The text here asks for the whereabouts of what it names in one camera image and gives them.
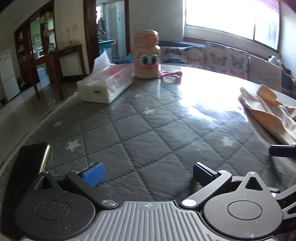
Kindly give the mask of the cream beige garment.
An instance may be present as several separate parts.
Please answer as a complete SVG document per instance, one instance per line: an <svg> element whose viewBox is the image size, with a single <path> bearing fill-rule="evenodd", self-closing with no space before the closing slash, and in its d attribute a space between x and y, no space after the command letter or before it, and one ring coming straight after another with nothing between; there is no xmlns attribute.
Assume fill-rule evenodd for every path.
<svg viewBox="0 0 296 241"><path fill-rule="evenodd" d="M295 143L295 107L283 104L267 86L261 85L256 95L243 87L240 89L241 103L255 119L281 144Z"/></svg>

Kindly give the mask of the black smartphone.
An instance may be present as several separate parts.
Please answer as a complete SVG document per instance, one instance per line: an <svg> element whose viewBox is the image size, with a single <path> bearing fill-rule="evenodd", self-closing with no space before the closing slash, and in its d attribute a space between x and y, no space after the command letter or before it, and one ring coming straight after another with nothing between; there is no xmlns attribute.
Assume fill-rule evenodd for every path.
<svg viewBox="0 0 296 241"><path fill-rule="evenodd" d="M48 143L23 146L12 166L1 208L1 234L10 240L23 237L15 222L15 211L33 181L44 171L50 147Z"/></svg>

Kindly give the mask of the blue sofa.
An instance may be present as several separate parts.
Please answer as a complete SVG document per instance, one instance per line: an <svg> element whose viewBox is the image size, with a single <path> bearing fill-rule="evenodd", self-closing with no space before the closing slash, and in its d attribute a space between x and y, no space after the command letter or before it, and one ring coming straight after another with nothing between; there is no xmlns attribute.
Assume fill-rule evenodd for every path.
<svg viewBox="0 0 296 241"><path fill-rule="evenodd" d="M188 42L165 42L165 41L161 41L159 43L159 47L163 47L163 46L171 46L171 47L188 47L188 46L200 46L200 47L206 47L206 44L204 45L200 45L200 44L193 44L193 43L188 43ZM130 54L126 57L123 57L121 59L119 59L118 61L116 61L117 64L125 64L125 63L133 63L133 54ZM293 82L293 79L290 75L288 75L285 71L285 68L282 66L282 90L281 92L289 95L291 97L295 97L295 84Z"/></svg>

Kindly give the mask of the grey quilted star table mat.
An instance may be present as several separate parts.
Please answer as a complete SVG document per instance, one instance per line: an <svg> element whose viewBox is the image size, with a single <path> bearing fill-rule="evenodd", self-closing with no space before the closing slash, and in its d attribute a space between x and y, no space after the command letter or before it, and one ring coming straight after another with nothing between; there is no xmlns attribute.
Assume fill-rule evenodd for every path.
<svg viewBox="0 0 296 241"><path fill-rule="evenodd" d="M70 97L24 146L48 143L46 167L15 211L20 240L295 240L295 159L241 103L261 85L189 67L182 80L134 79L111 104ZM118 202L96 209L65 175L102 162L95 186ZM201 210L180 202L203 188L201 162L232 174Z"/></svg>

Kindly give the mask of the plain beige cushion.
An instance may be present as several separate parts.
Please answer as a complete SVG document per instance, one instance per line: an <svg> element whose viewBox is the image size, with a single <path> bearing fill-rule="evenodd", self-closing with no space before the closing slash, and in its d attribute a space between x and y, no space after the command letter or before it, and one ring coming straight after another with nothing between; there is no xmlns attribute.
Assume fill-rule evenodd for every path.
<svg viewBox="0 0 296 241"><path fill-rule="evenodd" d="M281 92L282 69L255 55L249 56L248 80Z"/></svg>

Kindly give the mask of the white plush toy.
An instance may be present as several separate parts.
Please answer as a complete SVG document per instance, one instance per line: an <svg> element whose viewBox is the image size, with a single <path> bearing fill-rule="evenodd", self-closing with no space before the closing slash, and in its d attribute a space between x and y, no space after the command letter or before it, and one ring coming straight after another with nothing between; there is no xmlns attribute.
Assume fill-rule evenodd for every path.
<svg viewBox="0 0 296 241"><path fill-rule="evenodd" d="M273 65L282 67L281 60L276 58L276 56L274 56L274 55L269 56L268 61L269 61L269 63L271 63Z"/></svg>

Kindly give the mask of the right butterfly cushion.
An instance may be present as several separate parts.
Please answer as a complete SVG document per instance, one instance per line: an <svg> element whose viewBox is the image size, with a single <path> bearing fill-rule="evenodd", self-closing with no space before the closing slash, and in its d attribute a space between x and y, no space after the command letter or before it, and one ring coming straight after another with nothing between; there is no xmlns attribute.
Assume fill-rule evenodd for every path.
<svg viewBox="0 0 296 241"><path fill-rule="evenodd" d="M206 70L248 79L248 67L248 52L213 42L206 43L204 52Z"/></svg>

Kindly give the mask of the butterfly cushion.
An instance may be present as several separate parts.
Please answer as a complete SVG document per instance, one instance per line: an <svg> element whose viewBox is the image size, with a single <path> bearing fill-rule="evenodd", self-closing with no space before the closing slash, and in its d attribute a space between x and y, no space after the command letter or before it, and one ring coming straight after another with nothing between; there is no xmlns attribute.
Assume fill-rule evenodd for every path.
<svg viewBox="0 0 296 241"><path fill-rule="evenodd" d="M193 68L203 68L204 47L161 47L161 63L180 65Z"/></svg>
<svg viewBox="0 0 296 241"><path fill-rule="evenodd" d="M206 43L204 52L206 70L248 79L248 67L248 52L213 42Z"/></svg>

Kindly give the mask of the white tissue pack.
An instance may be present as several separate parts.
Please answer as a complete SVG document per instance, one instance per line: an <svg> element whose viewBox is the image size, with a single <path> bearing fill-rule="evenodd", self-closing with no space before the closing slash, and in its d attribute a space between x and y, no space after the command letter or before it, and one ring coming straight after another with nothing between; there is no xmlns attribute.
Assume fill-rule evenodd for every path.
<svg viewBox="0 0 296 241"><path fill-rule="evenodd" d="M82 101L112 103L132 84L133 64L112 64L104 51L94 60L92 73L78 81Z"/></svg>

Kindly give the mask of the dark wooden side table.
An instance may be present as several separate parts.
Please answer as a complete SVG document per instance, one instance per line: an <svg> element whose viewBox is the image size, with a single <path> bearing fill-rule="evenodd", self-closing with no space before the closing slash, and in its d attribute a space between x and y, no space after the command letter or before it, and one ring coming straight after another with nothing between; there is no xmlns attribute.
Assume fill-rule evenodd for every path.
<svg viewBox="0 0 296 241"><path fill-rule="evenodd" d="M62 76L62 71L61 71L61 65L60 65L60 58L65 57L67 55L73 54L77 52L79 56L79 62L80 66L82 69L82 76L86 77L86 69L85 69L85 63L84 63L84 57L83 57L83 51L82 51L82 44L79 45L74 45L69 48L64 48L62 50L57 50L53 53L47 54L44 57L41 57L37 60L31 60L28 61L26 64L27 70L29 70L29 75L31 78L31 83L34 87L34 91L37 97L37 100L41 100L39 90L37 88L37 84L35 80L33 79L33 70L37 65L40 64L49 64L52 68L52 78L57 84L57 89L58 89L58 94L60 100L64 99L62 87L61 87L61 76Z"/></svg>

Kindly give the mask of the left butterfly cushion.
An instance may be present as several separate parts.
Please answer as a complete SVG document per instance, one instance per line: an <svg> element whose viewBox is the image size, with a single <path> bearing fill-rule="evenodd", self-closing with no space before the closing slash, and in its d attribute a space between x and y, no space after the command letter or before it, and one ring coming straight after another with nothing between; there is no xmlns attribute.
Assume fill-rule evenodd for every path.
<svg viewBox="0 0 296 241"><path fill-rule="evenodd" d="M193 68L203 68L204 47L161 47L161 63L180 65Z"/></svg>

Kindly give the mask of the white refrigerator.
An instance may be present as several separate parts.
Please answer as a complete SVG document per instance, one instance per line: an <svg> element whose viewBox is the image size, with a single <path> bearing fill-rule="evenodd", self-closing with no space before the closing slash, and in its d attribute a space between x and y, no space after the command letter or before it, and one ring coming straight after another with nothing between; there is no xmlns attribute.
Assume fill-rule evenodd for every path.
<svg viewBox="0 0 296 241"><path fill-rule="evenodd" d="M1 84L4 88L4 98L10 102L19 93L20 89L15 76L10 50L0 55L1 58Z"/></svg>

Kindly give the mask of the blue cabinet in doorway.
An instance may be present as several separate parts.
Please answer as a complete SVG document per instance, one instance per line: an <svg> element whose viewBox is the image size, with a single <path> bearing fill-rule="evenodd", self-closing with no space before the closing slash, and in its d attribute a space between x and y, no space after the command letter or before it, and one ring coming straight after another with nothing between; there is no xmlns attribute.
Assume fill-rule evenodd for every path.
<svg viewBox="0 0 296 241"><path fill-rule="evenodd" d="M114 48L116 46L116 41L114 39L112 40L104 40L98 42L99 47L99 54L101 55L103 52L106 52L109 60L111 63L114 63Z"/></svg>

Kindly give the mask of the pink cartoon water bottle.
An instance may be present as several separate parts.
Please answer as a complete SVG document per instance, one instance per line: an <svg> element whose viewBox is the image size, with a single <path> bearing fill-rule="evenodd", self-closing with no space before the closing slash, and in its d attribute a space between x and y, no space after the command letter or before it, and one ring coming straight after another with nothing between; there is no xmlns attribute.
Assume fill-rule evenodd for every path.
<svg viewBox="0 0 296 241"><path fill-rule="evenodd" d="M135 34L133 51L134 74L139 79L155 79L159 75L161 49L159 34L154 30L140 30Z"/></svg>

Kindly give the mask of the dark wooden display cabinet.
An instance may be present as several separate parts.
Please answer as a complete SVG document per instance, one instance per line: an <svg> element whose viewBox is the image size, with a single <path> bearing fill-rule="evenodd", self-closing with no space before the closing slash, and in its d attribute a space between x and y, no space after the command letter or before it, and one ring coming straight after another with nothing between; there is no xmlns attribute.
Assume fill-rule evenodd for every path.
<svg viewBox="0 0 296 241"><path fill-rule="evenodd" d="M38 70L47 69L49 55L57 50L54 1L33 13L14 32L16 56L22 80L29 87L40 81Z"/></svg>

